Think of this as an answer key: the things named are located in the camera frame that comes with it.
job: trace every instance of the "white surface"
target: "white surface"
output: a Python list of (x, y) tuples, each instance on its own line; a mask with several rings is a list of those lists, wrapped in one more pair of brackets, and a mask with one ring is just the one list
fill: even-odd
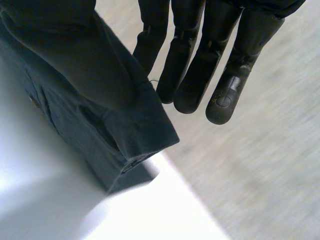
[(0, 240), (228, 239), (161, 154), (154, 181), (107, 198), (0, 71)]

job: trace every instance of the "floor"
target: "floor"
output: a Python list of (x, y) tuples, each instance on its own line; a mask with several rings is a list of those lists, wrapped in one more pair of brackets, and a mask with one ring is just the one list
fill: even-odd
[[(138, 0), (98, 0), (96, 9), (132, 51), (142, 29)], [(227, 124), (209, 123), (205, 107), (232, 41), (194, 114), (165, 106), (181, 139), (166, 154), (233, 240), (320, 239), (319, 14), (309, 0), (286, 19)], [(170, 19), (150, 79), (163, 69)]]

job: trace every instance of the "glove finger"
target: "glove finger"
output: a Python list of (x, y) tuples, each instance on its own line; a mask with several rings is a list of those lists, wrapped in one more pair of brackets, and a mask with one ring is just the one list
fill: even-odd
[(110, 109), (133, 102), (130, 76), (93, 18), (83, 30), (52, 33), (18, 27), (5, 12), (1, 17), (20, 43), (64, 75), (84, 97)]
[(174, 97), (179, 112), (198, 108), (241, 12), (223, 0), (206, 0), (200, 45)]
[(260, 52), (284, 21), (262, 12), (243, 11), (233, 50), (206, 108), (210, 122), (222, 125), (230, 120)]
[(148, 75), (166, 39), (170, 0), (139, 0), (143, 31), (137, 37), (133, 56)]
[(204, 4), (204, 0), (172, 0), (174, 38), (156, 89), (165, 104), (173, 102), (186, 73), (197, 41)]

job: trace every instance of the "dark sleeve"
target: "dark sleeve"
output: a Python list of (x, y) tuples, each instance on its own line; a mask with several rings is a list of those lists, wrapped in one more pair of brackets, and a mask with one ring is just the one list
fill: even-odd
[(306, 0), (229, 0), (234, 5), (285, 18), (301, 7)]
[(23, 28), (68, 32), (90, 24), (96, 0), (0, 0), (0, 8)]

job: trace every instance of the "black glove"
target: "black glove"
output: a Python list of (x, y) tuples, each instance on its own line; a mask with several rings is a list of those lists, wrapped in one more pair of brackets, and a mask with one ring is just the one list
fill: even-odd
[[(170, 0), (138, 0), (143, 31), (133, 55), (150, 73), (166, 38)], [(157, 93), (164, 104), (174, 103), (184, 114), (193, 113), (217, 68), (238, 19), (236, 40), (224, 72), (206, 108), (214, 124), (232, 116), (247, 78), (266, 43), (285, 17), (305, 0), (172, 0), (174, 38)], [(189, 68), (204, 10), (199, 48)]]

